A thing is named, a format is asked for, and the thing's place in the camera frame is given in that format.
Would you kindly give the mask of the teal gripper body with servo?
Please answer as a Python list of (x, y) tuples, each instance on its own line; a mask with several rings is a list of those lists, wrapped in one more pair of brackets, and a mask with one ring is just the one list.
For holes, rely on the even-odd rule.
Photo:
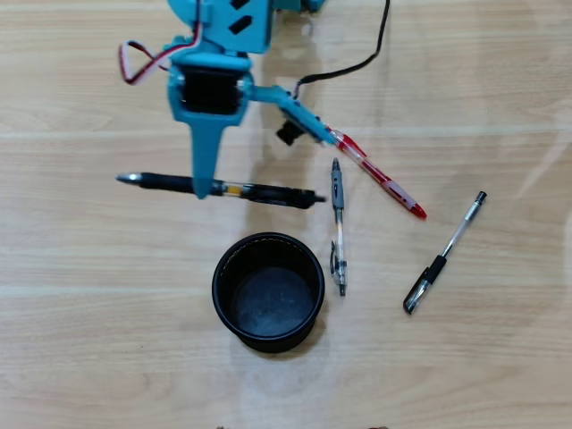
[(173, 112), (236, 113), (242, 95), (238, 82), (252, 66), (248, 54), (237, 51), (185, 50), (173, 55), (169, 103)]

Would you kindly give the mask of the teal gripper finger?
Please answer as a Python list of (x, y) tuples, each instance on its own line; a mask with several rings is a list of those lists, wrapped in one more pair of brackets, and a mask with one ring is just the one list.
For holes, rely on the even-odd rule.
[(242, 99), (239, 111), (236, 113), (175, 113), (172, 111), (173, 119), (187, 124), (190, 129), (193, 186), (195, 195), (200, 199), (206, 198), (211, 192), (224, 130), (240, 125), (246, 113), (248, 97), (242, 86), (248, 86), (252, 82), (251, 74), (238, 82)]

